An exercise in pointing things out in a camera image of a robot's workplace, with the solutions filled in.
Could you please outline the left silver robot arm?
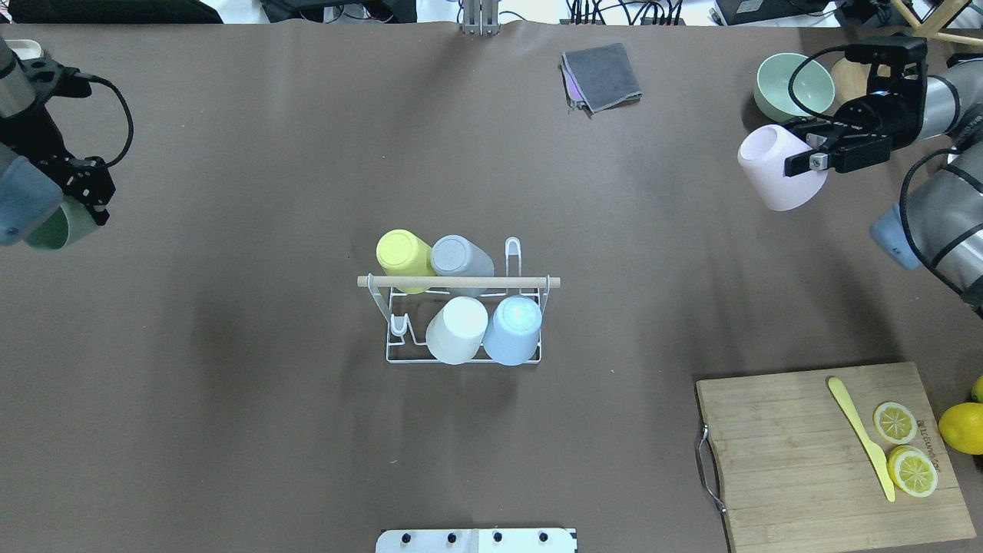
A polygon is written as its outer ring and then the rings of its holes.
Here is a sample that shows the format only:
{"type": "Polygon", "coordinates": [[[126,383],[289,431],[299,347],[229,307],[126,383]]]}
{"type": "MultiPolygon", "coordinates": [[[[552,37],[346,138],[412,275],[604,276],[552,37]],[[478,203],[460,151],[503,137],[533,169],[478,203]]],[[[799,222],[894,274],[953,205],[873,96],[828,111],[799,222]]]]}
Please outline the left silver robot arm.
{"type": "Polygon", "coordinates": [[[132,146],[132,112],[111,81],[64,66],[33,41],[2,42],[1,243],[59,251],[108,223],[116,187],[109,169],[132,146]],[[127,122],[122,151],[106,161],[76,157],[47,110],[52,98],[87,98],[95,84],[120,101],[127,122]]]}

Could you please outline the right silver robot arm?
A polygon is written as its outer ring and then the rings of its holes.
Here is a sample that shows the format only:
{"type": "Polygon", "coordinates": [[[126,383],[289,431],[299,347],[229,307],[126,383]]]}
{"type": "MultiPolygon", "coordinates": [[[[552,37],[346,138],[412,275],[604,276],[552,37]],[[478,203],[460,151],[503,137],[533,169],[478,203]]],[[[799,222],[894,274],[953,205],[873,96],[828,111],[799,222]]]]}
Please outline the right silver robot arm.
{"type": "Polygon", "coordinates": [[[947,135],[954,155],[923,185],[914,169],[899,193],[902,236],[919,263],[976,313],[981,312],[981,60],[928,74],[928,43],[908,35],[840,45],[846,60],[869,66],[862,97],[831,115],[805,108],[783,123],[806,143],[783,162],[783,174],[847,173],[886,162],[893,151],[947,135]]]}

